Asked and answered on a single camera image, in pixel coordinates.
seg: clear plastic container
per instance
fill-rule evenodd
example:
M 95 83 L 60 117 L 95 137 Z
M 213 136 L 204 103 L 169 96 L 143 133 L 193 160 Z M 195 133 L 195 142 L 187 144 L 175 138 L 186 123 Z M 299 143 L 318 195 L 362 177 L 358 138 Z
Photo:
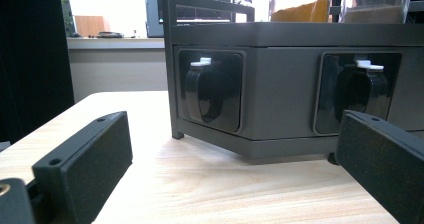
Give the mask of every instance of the clear plastic container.
M 271 21 L 328 22 L 330 0 L 271 0 Z
M 341 23 L 405 23 L 410 0 L 342 0 Z

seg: black metal handle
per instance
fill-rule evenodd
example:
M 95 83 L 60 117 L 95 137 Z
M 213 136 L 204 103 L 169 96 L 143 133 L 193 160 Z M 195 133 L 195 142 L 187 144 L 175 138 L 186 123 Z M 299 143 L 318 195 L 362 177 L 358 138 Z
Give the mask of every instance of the black metal handle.
M 255 9 L 248 6 L 217 0 L 162 0 L 164 28 L 177 25 L 177 6 L 200 8 L 204 10 L 246 14 L 246 21 L 255 20 Z

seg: white clip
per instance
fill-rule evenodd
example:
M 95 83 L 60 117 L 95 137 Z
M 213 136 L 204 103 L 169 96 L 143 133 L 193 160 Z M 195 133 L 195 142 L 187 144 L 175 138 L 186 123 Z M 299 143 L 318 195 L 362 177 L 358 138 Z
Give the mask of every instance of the white clip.
M 199 62 L 190 63 L 193 67 L 209 66 L 212 63 L 212 58 L 210 57 L 201 57 Z
M 367 70 L 383 70 L 384 66 L 372 65 L 370 60 L 356 60 L 356 66 Z

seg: wooden table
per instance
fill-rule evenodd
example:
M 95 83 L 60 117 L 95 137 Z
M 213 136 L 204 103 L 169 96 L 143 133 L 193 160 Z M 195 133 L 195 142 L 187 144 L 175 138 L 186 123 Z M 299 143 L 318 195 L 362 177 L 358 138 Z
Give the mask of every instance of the wooden table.
M 32 164 L 53 148 L 126 110 L 133 164 L 95 223 L 397 223 L 325 156 L 248 160 L 187 135 L 172 139 L 167 95 L 87 97 L 0 153 L 0 179 L 28 183 Z

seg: white wall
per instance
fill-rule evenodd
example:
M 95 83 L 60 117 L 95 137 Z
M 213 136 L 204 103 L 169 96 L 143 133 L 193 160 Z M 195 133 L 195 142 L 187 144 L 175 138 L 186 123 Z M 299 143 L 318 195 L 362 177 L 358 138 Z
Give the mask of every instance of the white wall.
M 69 0 L 74 16 L 104 16 L 111 31 L 146 37 L 145 0 Z

